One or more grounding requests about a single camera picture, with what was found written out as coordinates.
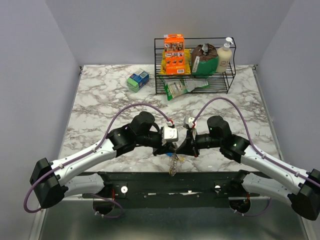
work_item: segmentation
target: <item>soap bottle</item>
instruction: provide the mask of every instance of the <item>soap bottle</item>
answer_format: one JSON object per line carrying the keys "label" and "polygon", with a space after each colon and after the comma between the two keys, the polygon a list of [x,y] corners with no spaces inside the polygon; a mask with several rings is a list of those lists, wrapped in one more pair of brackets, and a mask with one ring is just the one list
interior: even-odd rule
{"label": "soap bottle", "polygon": [[227,70],[229,65],[232,51],[230,49],[230,44],[234,44],[231,37],[227,37],[225,39],[226,43],[223,47],[220,47],[216,52],[218,53],[219,60],[218,60],[218,67],[216,68],[217,73],[223,73]]}

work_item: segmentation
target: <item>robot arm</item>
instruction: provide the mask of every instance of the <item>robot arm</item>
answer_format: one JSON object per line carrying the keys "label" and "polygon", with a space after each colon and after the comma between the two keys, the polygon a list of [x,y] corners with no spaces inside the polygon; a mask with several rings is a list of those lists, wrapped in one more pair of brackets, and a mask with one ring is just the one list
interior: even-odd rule
{"label": "robot arm", "polygon": [[[157,129],[157,132],[150,131],[152,126]],[[40,206],[43,209],[50,208],[64,197],[85,193],[95,194],[105,187],[108,181],[98,173],[80,175],[89,168],[133,151],[136,146],[152,147],[154,155],[174,153],[173,142],[177,140],[178,131],[171,122],[167,122],[167,126],[159,128],[155,124],[154,116],[143,111],[135,116],[131,123],[113,129],[99,148],[96,147],[100,141],[62,159],[52,162],[48,162],[46,158],[39,160],[34,167],[30,183],[34,184],[44,174],[57,168],[54,173],[34,188]],[[92,153],[65,165],[66,162],[89,151]]]}
{"label": "robot arm", "polygon": [[232,134],[229,124],[221,116],[212,116],[207,120],[209,134],[197,134],[193,121],[194,118],[184,120],[184,126],[187,128],[186,139],[176,150],[177,154],[198,157],[200,149],[220,148],[220,152],[226,158],[253,167],[271,178],[241,171],[236,179],[240,188],[248,193],[280,200],[291,205],[302,217],[317,219],[320,212],[320,189],[302,176],[320,183],[318,170],[307,172],[263,152],[257,146],[253,147],[247,139]]}

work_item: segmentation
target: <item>white marble surface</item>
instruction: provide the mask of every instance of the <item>white marble surface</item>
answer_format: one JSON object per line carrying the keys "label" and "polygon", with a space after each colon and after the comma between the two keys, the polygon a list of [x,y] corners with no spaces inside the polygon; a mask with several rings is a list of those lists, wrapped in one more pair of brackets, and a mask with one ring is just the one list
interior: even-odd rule
{"label": "white marble surface", "polygon": [[[128,90],[126,79],[137,69],[151,73],[151,79],[139,92]],[[72,155],[99,141],[112,117],[131,103],[149,103],[160,108],[173,119],[179,131],[178,146],[185,139],[182,127],[185,116],[196,116],[210,99],[223,96],[232,100],[247,121],[253,142],[262,150],[278,156],[265,109],[258,91],[253,71],[248,65],[236,67],[237,74],[228,94],[184,94],[171,101],[166,95],[155,95],[153,65],[86,65],[83,68],[69,124],[63,141],[61,158]],[[126,110],[115,121],[113,128],[129,123],[140,111],[149,111],[159,126],[165,120],[158,112],[138,106]],[[247,137],[237,111],[223,100],[211,103],[198,120],[198,133],[207,133],[207,119],[220,115],[229,122],[234,134]],[[90,171],[110,172],[168,172],[170,158],[166,155],[153,156],[152,149],[140,147],[118,158],[94,166]],[[218,149],[202,149],[198,158],[187,156],[180,162],[178,172],[238,171],[253,170],[248,166],[230,161]]]}

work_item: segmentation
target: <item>white wall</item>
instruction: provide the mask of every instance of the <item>white wall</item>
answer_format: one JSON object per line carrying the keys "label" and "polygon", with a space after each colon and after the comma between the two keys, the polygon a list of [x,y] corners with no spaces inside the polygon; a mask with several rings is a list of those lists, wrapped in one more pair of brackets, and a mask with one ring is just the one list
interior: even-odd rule
{"label": "white wall", "polygon": [[256,64],[293,0],[46,0],[81,64],[152,64],[154,38],[235,37],[237,64]]}
{"label": "white wall", "polygon": [[320,170],[319,11],[295,0],[257,70],[284,159],[309,171]]}
{"label": "white wall", "polygon": [[26,240],[29,179],[58,156],[79,67],[44,0],[3,0],[0,33],[0,239]]}

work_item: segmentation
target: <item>black wire rack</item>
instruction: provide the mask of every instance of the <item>black wire rack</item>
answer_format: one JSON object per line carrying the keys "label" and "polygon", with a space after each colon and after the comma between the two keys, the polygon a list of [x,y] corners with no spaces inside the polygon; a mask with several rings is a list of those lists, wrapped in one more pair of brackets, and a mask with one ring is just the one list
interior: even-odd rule
{"label": "black wire rack", "polygon": [[[213,75],[201,76],[197,75],[196,77],[192,74],[160,74],[161,64],[162,64],[162,53],[164,51],[164,38],[155,38],[154,39],[154,78],[155,78],[155,94],[165,94],[165,85],[163,80],[201,80],[208,81],[209,87],[206,88],[195,88],[193,91],[189,92],[189,94],[205,94],[205,93],[220,93],[227,94],[229,89],[235,79],[236,76],[236,64],[235,64],[235,52],[236,52],[236,42],[232,37],[234,45],[230,46],[232,50],[233,58],[229,62],[229,66],[226,71],[223,73],[216,72]],[[184,48],[190,49],[190,53],[192,50],[200,45],[200,44],[211,44],[216,49],[222,47],[226,42],[225,37],[196,37],[196,38],[184,38]],[[192,62],[190,57],[190,68],[192,68]]]}

